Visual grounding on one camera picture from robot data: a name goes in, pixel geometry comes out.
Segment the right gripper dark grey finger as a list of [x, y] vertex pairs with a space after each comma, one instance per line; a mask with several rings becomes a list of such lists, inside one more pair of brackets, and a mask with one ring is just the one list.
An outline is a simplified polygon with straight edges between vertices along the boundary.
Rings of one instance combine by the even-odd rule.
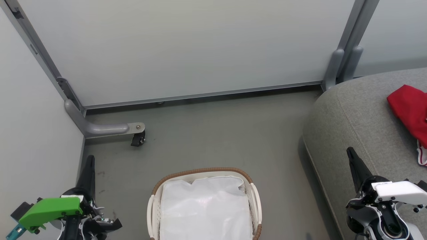
[[372, 182], [375, 179], [374, 175], [370, 172], [353, 147], [348, 147], [346, 153], [355, 191], [357, 193], [369, 193], [372, 191]]

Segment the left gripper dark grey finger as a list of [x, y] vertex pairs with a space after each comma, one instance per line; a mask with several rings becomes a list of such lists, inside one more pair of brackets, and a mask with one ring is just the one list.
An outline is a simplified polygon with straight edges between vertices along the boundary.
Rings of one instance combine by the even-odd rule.
[[85, 165], [87, 200], [95, 200], [95, 157], [89, 155]]
[[83, 165], [79, 179], [76, 184], [76, 195], [83, 195], [84, 197], [88, 196], [87, 191], [87, 163]]

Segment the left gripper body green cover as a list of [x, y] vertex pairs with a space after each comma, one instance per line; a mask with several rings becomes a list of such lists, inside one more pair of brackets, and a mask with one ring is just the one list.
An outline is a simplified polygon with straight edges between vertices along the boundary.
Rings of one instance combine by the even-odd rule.
[[58, 240], [105, 240], [108, 233], [122, 228], [119, 219], [105, 218], [94, 200], [84, 196], [38, 198], [18, 207], [18, 237], [25, 232], [39, 234], [45, 224], [57, 225]]

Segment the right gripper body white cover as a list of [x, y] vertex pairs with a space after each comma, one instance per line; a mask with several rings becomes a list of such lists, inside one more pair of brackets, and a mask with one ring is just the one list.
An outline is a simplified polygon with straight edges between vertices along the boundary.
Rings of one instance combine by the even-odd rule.
[[420, 181], [379, 181], [374, 176], [372, 191], [356, 193], [346, 205], [347, 226], [356, 240], [422, 240], [419, 228], [403, 220], [398, 209], [412, 205], [415, 213], [426, 208], [425, 184]]

